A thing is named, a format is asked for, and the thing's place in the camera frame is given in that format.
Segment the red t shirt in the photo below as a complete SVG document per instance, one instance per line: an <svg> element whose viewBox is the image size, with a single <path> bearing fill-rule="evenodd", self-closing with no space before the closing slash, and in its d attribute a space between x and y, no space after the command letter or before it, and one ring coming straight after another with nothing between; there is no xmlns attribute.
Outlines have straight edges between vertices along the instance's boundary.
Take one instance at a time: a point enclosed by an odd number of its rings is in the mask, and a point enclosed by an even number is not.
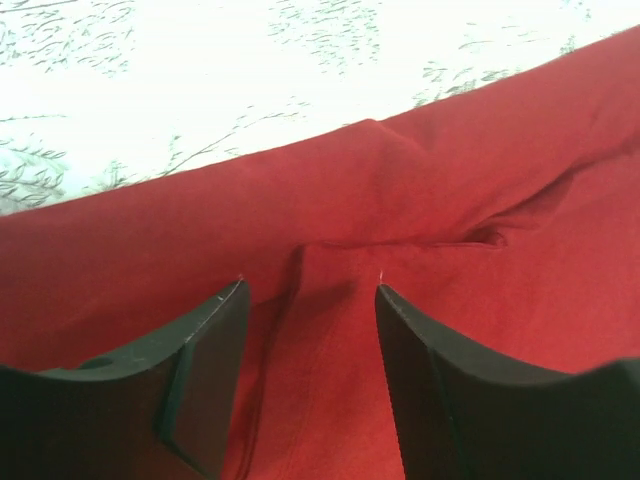
<svg viewBox="0 0 640 480"><path fill-rule="evenodd" d="M565 371L639 352L639 31L382 121L1 220L1 360L73 367L229 283L223 475L399 479L374 316Z"/></svg>

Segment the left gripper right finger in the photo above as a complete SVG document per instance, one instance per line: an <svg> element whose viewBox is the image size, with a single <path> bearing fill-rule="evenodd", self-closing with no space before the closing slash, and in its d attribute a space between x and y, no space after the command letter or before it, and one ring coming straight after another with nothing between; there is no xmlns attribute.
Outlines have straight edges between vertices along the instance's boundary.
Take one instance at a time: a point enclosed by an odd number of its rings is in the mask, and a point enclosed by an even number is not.
<svg viewBox="0 0 640 480"><path fill-rule="evenodd" d="M578 374L492 350L392 288L376 323L409 479L635 479L639 362Z"/></svg>

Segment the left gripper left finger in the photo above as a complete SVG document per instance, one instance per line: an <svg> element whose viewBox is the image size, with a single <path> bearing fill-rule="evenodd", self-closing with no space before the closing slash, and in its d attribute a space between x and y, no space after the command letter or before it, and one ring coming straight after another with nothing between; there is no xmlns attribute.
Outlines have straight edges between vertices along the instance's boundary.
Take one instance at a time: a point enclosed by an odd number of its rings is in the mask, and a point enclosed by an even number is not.
<svg viewBox="0 0 640 480"><path fill-rule="evenodd" d="M1 370L5 479L217 479L247 336L239 281L75 369Z"/></svg>

